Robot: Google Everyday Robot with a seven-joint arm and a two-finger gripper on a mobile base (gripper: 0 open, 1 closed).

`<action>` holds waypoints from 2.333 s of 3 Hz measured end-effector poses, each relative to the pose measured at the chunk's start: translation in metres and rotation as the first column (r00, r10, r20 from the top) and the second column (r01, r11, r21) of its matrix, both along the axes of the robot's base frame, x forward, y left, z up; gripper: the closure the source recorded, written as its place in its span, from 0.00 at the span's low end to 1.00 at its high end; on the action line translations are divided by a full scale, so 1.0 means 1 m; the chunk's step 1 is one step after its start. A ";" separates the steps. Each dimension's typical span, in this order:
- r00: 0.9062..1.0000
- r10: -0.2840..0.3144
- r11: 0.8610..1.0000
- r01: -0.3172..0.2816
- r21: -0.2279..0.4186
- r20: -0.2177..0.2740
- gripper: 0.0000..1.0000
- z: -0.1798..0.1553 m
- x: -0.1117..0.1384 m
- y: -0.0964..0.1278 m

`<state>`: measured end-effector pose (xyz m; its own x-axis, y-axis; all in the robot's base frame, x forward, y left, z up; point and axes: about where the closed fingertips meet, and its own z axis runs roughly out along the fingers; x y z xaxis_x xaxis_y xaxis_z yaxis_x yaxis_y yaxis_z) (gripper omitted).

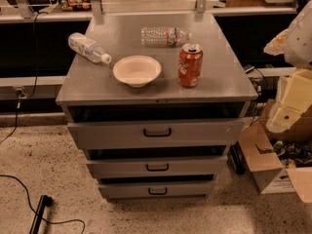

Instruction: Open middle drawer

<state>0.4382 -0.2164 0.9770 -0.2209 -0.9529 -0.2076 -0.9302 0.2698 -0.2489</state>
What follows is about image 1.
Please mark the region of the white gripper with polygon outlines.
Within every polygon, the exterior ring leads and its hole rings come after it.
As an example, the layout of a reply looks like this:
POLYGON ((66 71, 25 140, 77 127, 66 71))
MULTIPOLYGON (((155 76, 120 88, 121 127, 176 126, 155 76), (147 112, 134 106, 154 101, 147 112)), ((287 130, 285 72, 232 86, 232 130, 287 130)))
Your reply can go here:
POLYGON ((271 133, 289 130, 312 105, 312 71, 298 69, 278 83, 276 101, 272 105, 266 129, 271 133))

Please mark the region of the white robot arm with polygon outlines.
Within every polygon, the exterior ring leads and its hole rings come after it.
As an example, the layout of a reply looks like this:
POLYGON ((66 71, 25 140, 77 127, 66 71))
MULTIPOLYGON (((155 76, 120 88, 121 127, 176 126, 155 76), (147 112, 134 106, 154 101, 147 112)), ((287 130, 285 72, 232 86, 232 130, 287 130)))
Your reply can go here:
POLYGON ((295 67, 292 75, 280 79, 276 102, 266 123, 271 133, 282 133, 312 105, 312 1, 264 47, 264 53, 283 54, 285 62, 295 67))

